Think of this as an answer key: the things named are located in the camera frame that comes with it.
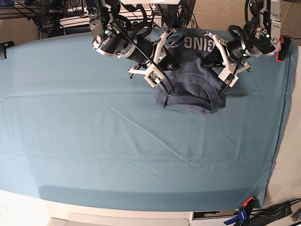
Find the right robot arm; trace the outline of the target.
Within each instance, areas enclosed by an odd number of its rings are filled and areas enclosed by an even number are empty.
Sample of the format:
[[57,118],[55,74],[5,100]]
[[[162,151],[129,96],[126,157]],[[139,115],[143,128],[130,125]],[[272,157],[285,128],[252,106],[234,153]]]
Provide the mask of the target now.
[[148,21],[141,4],[124,6],[129,12],[142,12],[143,19],[137,24],[120,15],[121,3],[118,0],[88,0],[86,5],[95,51],[104,56],[124,57],[146,68],[154,62],[155,51],[158,50],[157,65],[163,71],[179,69],[179,64],[165,46],[160,48],[159,41],[147,39],[152,32],[152,22]]

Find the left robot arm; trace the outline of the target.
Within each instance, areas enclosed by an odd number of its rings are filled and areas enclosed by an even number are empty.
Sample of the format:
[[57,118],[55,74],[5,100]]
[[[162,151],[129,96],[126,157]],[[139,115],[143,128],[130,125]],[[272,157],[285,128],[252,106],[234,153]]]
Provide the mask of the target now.
[[232,40],[224,41],[223,50],[231,64],[272,55],[280,49],[280,4],[271,0],[247,0],[244,7],[245,25],[230,25]]

